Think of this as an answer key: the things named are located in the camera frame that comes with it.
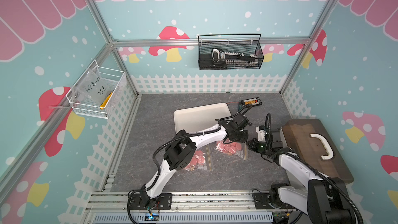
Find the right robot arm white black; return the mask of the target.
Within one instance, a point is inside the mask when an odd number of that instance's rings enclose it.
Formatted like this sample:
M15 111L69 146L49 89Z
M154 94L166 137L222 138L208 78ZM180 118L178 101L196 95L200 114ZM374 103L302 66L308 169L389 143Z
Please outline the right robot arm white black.
M257 128L248 148L286 170L290 184L273 184L268 201L274 208L290 205L313 224L362 224L359 208L346 185L354 178L319 119L292 119L273 140L271 114Z

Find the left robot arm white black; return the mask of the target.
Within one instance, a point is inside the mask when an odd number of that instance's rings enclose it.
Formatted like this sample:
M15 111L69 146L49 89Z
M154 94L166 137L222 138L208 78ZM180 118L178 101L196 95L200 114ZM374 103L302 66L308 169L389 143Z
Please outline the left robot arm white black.
M159 198L174 174L190 164L198 149L218 141L245 143L249 136L246 127L251 125L246 116L236 114L216 119L214 126L202 131L194 133L179 131L171 141L155 150L152 160L157 166L157 172L141 189L130 191L127 194L128 200L132 201L133 197L138 195L144 200L144 204L152 204Z

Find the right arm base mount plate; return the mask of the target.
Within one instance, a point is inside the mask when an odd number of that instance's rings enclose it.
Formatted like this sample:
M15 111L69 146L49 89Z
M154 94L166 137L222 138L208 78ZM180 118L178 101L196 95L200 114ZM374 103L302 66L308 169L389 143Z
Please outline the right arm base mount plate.
M254 190L252 193L252 198L255 203L256 209L285 209L288 211L294 210L291 205L284 203L272 203L267 192L259 192Z

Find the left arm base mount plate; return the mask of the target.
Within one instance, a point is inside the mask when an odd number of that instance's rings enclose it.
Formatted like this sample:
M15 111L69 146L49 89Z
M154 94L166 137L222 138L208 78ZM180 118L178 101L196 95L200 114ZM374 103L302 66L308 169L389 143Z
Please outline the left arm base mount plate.
M149 198L146 193L134 194L130 200L129 209L137 210L170 210L172 204L172 194L160 194L158 197Z

